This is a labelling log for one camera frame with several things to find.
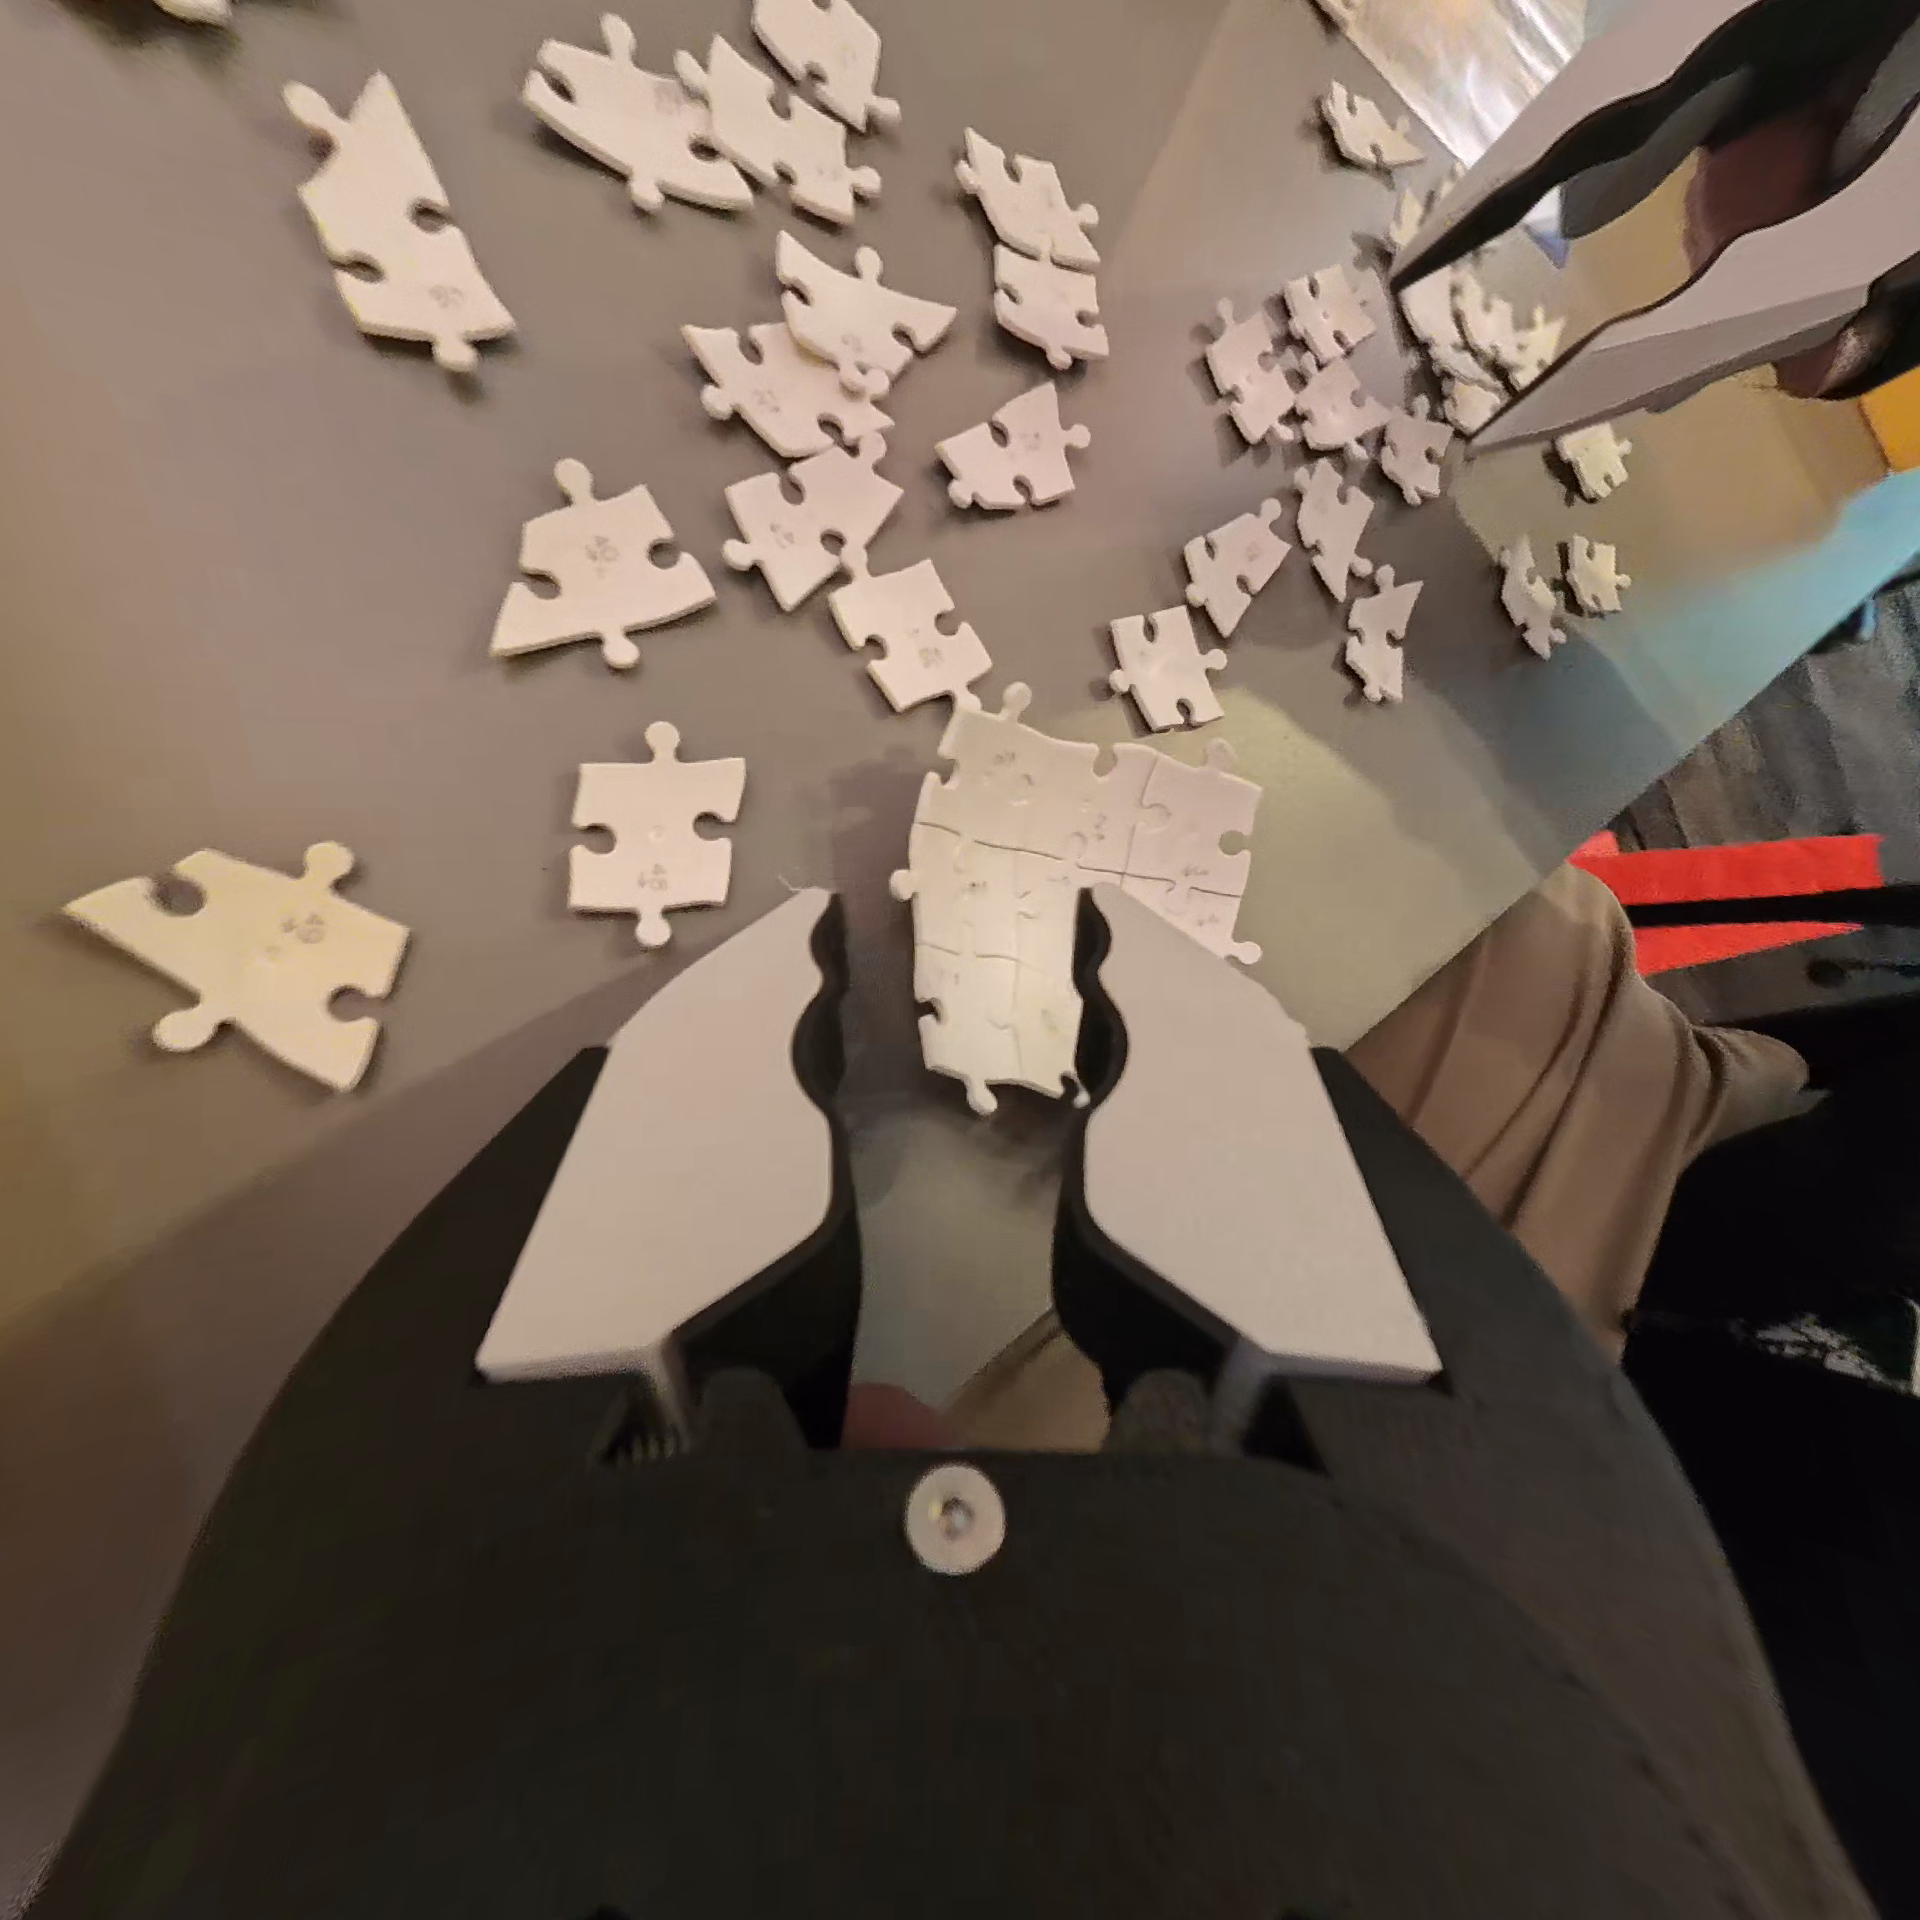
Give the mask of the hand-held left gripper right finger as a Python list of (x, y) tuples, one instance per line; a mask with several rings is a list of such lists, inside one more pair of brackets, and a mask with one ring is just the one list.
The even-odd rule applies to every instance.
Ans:
[(1088, 1107), (1053, 1308), (1116, 1419), (1187, 1374), (1242, 1439), (1268, 1385), (1436, 1385), (1445, 1363), (1299, 1020), (1116, 883), (1082, 893)]

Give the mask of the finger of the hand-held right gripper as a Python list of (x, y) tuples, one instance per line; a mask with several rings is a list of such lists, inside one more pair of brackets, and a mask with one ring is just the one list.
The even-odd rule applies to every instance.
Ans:
[(1916, 367), (1918, 172), (1880, 159), (1798, 215), (1741, 233), (1667, 300), (1581, 340), (1470, 438), (1471, 455), (1663, 412), (1720, 377), (1855, 334), (1837, 398)]
[(1430, 209), (1387, 286), (1456, 266), (1554, 193), (1567, 235), (1592, 233), (1688, 153), (1822, 95), (1863, 47), (1861, 3), (1622, 5)]

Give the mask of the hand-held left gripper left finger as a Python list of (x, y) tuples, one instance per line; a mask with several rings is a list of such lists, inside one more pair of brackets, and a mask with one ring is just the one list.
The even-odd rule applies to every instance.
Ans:
[(475, 1354), (493, 1385), (636, 1375), (691, 1428), (711, 1375), (772, 1379), (838, 1443), (862, 1298), (846, 911), (795, 892), (620, 1026)]

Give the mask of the white puzzle pieces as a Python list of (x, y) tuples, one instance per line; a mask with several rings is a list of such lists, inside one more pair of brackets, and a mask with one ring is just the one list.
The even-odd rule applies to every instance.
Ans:
[[(751, 5), (751, 35), (789, 83), (716, 31), (706, 59), (676, 51), (668, 74), (636, 62), (632, 22), (598, 17), (586, 47), (543, 39), (519, 100), (551, 135), (607, 167), (643, 213), (664, 199), (728, 218), (755, 206), (755, 187), (786, 194), (792, 210), (843, 227), (880, 194), (877, 172), (848, 133), (899, 127), (900, 105), (877, 91), (882, 39), (856, 5)], [(448, 220), (444, 182), (396, 83), (374, 70), (348, 111), (301, 83), (286, 110), (325, 157), (300, 185), (334, 282), (357, 326), (374, 339), (427, 345), (455, 377), (475, 371), (478, 348), (515, 335), (508, 309), (479, 275), (464, 231)], [(1058, 372), (1111, 355), (1100, 323), (1092, 245), (1098, 209), (1064, 194), (1058, 170), (1008, 153), (975, 127), (950, 170), (959, 199), (988, 218), (996, 325), (1056, 371), (1008, 398), (989, 418), (936, 443), (959, 513), (1026, 513), (1072, 494), (1072, 450), (1088, 422), (1063, 420)], [(1427, 396), (1384, 399), (1352, 374), (1352, 351), (1376, 335), (1347, 263), (1288, 278), (1285, 316), (1268, 302), (1235, 317), (1215, 309), (1206, 358), (1244, 442), (1301, 443), (1316, 452), (1292, 475), (1303, 486), (1296, 538), (1342, 611), (1342, 665), (1367, 705), (1397, 705), (1408, 617), (1419, 583), (1394, 585), (1390, 567), (1356, 551), (1376, 500), (1365, 467), (1410, 507), (1443, 497), (1454, 438), (1485, 427), (1547, 372), (1563, 321), (1539, 305), (1520, 317), (1490, 297), (1474, 254), (1397, 297), (1422, 348), (1445, 414)], [(711, 420), (743, 422), (780, 467), (725, 490), (736, 538), (720, 559), (758, 572), (782, 613), (846, 575), (828, 594), (846, 647), (880, 647), (866, 669), (893, 713), (948, 702), (982, 707), (975, 682), (991, 657), (963, 620), (944, 626), (954, 599), (933, 557), (874, 569), (874, 541), (903, 497), (880, 462), (895, 429), (877, 402), (948, 339), (955, 307), (882, 282), (871, 246), (853, 271), (810, 254), (795, 233), (774, 239), (783, 316), (755, 326), (679, 329), (704, 371), (699, 402)], [(611, 669), (640, 662), (638, 634), (696, 617), (717, 599), (712, 579), (676, 538), (646, 485), (594, 492), (591, 468), (556, 460), (562, 505), (520, 526), (517, 579), (500, 594), (486, 657), (515, 661), (590, 642)], [(1230, 638), (1251, 601), (1292, 551), (1279, 532), (1288, 505), (1264, 498), (1183, 546), (1183, 601), (1111, 625), (1111, 691), (1135, 705), (1144, 730), (1199, 730), (1222, 717), (1210, 674), (1227, 662), (1195, 644), (1188, 609)], [(575, 831), (605, 843), (567, 851), (567, 908), (626, 916), (648, 951), (668, 945), (674, 911), (728, 901), (733, 843), (704, 822), (733, 826), (749, 786), (743, 757), (685, 758), (668, 719), (645, 730), (645, 758), (586, 762), (570, 811)], [(190, 1006), (157, 1020), (157, 1050), (204, 1047), (224, 1026), (325, 1087), (357, 1087), (374, 1052), (378, 1020), (343, 1020), (339, 997), (394, 993), (410, 929), (341, 897), (354, 852), (339, 842), (303, 849), (300, 870), (278, 870), (204, 849), (166, 881), (190, 892), (170, 902), (162, 877), (110, 881), (61, 902), (61, 916), (164, 973)]]

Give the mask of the joined puzzle ball section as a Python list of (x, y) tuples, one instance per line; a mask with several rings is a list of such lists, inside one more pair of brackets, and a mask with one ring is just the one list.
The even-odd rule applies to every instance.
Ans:
[(965, 705), (925, 773), (892, 893), (914, 938), (924, 1065), (958, 1083), (973, 1116), (1020, 1087), (1085, 1102), (1074, 983), (1082, 897), (1116, 884), (1237, 965), (1261, 786), (1230, 743), (1198, 762), (1144, 743), (1102, 749), (1024, 719), (1029, 687)]

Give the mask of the printed instruction sheet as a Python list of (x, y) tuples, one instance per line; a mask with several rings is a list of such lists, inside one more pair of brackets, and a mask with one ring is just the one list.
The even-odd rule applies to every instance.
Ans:
[(1461, 164), (1503, 133), (1579, 51), (1606, 3), (1316, 3)]

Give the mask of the person's tan trousers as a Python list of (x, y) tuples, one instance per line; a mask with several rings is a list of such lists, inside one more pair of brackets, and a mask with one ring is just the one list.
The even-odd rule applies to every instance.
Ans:
[(1620, 1361), (1672, 1194), (1710, 1148), (1813, 1107), (1787, 1042), (1699, 1025), (1618, 899), (1562, 867), (1356, 1039), (1350, 1067)]

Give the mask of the orange fabric item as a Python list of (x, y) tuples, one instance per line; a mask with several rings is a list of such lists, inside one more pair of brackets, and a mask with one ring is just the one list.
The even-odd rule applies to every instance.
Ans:
[[(1570, 854), (1620, 905), (1726, 905), (1765, 897), (1824, 897), (1883, 884), (1880, 836), (1872, 831), (1795, 836), (1720, 849), (1620, 851), (1614, 831), (1597, 831)], [(1659, 977), (1855, 933), (1851, 922), (1735, 923), (1640, 929), (1638, 972)]]

